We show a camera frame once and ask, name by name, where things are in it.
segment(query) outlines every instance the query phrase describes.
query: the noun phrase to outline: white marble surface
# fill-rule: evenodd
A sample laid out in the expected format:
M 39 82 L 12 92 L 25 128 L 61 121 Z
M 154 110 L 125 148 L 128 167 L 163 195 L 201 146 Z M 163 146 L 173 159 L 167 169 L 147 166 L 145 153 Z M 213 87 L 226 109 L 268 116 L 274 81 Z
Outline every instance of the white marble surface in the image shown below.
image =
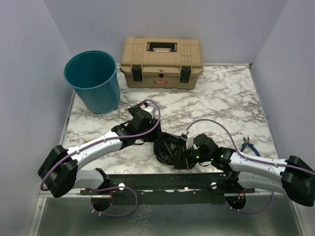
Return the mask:
M 107 133 L 113 126 L 130 120 L 127 108 L 145 98 L 156 101 L 161 108 L 164 132 L 180 135 L 195 119 L 210 118 L 223 124 L 232 134 L 239 148 L 243 137 L 249 136 L 264 157 L 277 158 L 266 119 L 259 102 L 250 71 L 246 66 L 205 66 L 194 90 L 169 88 L 128 88 L 124 75 L 118 71 L 121 90 L 119 108 L 105 115 L 90 112 L 78 96 L 75 97 L 65 147 L 77 146 Z M 231 148 L 222 128 L 210 123 L 195 124 L 191 135 L 205 133 L 219 146 Z M 104 156 L 84 169 L 102 168 L 108 174 L 159 174 L 216 172 L 214 167 L 174 170 L 158 162 L 153 154 L 153 143 L 127 147 Z

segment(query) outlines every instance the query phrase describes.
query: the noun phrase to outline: wire cutters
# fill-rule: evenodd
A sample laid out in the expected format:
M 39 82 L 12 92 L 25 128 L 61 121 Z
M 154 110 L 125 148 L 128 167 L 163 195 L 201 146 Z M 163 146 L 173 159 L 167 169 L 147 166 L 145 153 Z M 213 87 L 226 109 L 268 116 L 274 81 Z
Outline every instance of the wire cutters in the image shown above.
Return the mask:
M 254 144 L 251 144 L 250 138 L 247 137 L 247 139 L 244 137 L 244 143 L 242 144 L 242 149 L 241 151 L 244 151 L 244 149 L 247 147 L 247 145 L 250 147 L 250 149 L 255 153 L 256 156 L 260 156 L 259 152 L 257 149 L 254 147 Z

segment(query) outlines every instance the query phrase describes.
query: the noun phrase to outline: plastic bucket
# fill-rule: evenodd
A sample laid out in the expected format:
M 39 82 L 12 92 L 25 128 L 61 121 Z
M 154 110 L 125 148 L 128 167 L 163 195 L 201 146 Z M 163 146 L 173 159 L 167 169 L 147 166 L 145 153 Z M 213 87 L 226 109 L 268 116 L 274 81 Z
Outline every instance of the plastic bucket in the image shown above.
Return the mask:
M 64 67 L 64 78 L 93 113 L 118 108 L 120 91 L 115 59 L 100 51 L 83 52 Z

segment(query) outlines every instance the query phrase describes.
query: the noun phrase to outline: gray wall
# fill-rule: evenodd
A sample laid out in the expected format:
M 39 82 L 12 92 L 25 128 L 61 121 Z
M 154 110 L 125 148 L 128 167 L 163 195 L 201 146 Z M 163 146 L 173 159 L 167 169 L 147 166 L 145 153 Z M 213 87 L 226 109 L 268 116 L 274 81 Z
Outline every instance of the gray wall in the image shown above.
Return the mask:
M 71 53 L 117 61 L 127 36 L 196 37 L 205 63 L 251 63 L 287 0 L 44 0 Z
M 0 234 L 25 236 L 71 97 L 70 52 L 41 0 L 1 0 L 0 22 Z
M 315 1 L 290 0 L 253 64 L 253 76 L 281 158 L 315 169 Z M 315 208 L 306 209 L 311 221 Z

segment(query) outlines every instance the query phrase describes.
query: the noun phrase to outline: tan toolbox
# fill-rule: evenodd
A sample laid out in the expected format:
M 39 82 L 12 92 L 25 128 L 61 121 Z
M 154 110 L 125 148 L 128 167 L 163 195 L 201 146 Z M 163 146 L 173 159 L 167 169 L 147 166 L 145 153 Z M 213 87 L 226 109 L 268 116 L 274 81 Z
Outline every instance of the tan toolbox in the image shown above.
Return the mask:
M 198 39 L 127 38 L 120 70 L 130 88 L 194 89 L 203 71 Z

